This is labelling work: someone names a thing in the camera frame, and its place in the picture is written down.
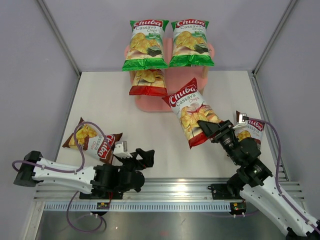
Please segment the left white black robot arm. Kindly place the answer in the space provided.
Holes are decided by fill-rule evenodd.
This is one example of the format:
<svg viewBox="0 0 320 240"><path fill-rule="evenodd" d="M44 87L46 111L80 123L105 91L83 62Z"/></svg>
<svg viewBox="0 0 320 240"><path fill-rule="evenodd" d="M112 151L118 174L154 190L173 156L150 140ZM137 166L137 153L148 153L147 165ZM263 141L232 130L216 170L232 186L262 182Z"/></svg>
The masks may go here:
<svg viewBox="0 0 320 240"><path fill-rule="evenodd" d="M145 183L143 170L154 165L155 151L137 148L116 154L121 165L104 163L82 168L47 160L39 151L29 152L16 169L14 185L35 187L37 184L59 185L79 191L81 199L121 199L125 192L141 191Z"/></svg>

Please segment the red Chuba chips bag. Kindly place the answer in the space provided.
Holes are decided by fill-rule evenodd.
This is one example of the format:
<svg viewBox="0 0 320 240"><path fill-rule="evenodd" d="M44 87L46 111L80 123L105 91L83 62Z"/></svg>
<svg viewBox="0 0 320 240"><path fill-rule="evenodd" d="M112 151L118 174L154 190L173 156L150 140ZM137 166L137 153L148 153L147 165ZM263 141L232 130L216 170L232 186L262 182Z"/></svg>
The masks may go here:
<svg viewBox="0 0 320 240"><path fill-rule="evenodd" d="M161 69L144 69L135 72L130 96L165 97L168 95L165 75Z"/></svg>
<svg viewBox="0 0 320 240"><path fill-rule="evenodd" d="M208 140L198 121L221 123L211 106L198 90L197 79L193 78L180 90L162 98L177 116L190 148Z"/></svg>

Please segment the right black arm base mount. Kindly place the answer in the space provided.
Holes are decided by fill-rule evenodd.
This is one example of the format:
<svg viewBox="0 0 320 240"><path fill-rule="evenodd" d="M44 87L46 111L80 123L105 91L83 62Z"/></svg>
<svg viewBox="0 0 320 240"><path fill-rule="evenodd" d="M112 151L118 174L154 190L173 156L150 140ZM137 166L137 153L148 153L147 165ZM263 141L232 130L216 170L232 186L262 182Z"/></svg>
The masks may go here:
<svg viewBox="0 0 320 240"><path fill-rule="evenodd" d="M232 195L226 183L213 183L207 186L207 189L211 192L213 200L236 200L237 196Z"/></svg>

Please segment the green Chuba chips bag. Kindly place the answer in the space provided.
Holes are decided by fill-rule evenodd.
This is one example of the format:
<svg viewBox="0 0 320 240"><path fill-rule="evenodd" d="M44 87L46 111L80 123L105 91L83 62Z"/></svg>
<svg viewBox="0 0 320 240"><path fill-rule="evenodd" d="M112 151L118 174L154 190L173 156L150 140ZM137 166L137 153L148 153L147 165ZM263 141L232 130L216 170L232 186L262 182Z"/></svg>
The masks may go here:
<svg viewBox="0 0 320 240"><path fill-rule="evenodd" d="M166 69L164 34L169 21L166 19L131 20L131 39L122 70Z"/></svg>
<svg viewBox="0 0 320 240"><path fill-rule="evenodd" d="M170 67L213 67L207 28L209 22L201 19L183 19L171 23L173 30Z"/></svg>

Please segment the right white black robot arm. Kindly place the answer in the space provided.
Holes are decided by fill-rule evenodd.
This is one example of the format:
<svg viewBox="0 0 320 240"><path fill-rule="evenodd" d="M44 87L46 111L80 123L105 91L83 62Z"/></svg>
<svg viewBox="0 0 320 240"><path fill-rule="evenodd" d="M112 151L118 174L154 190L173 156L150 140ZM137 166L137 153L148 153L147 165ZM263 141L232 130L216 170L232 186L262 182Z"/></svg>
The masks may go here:
<svg viewBox="0 0 320 240"><path fill-rule="evenodd" d="M250 202L285 235L287 240L318 240L320 221L305 211L279 184L278 175L263 164L252 137L239 140L230 121L199 120L199 127L212 143L219 143L239 169L227 182L230 197Z"/></svg>

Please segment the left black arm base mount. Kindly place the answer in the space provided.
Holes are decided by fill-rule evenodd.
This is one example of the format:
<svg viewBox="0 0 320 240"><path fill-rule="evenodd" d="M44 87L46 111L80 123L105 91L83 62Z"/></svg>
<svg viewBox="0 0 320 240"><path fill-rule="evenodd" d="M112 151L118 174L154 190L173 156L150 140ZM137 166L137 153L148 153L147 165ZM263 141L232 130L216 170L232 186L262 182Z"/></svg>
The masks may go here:
<svg viewBox="0 0 320 240"><path fill-rule="evenodd" d="M79 198L81 200L122 200L124 192L120 191L100 191L93 190L93 192L86 193L83 191L79 192Z"/></svg>

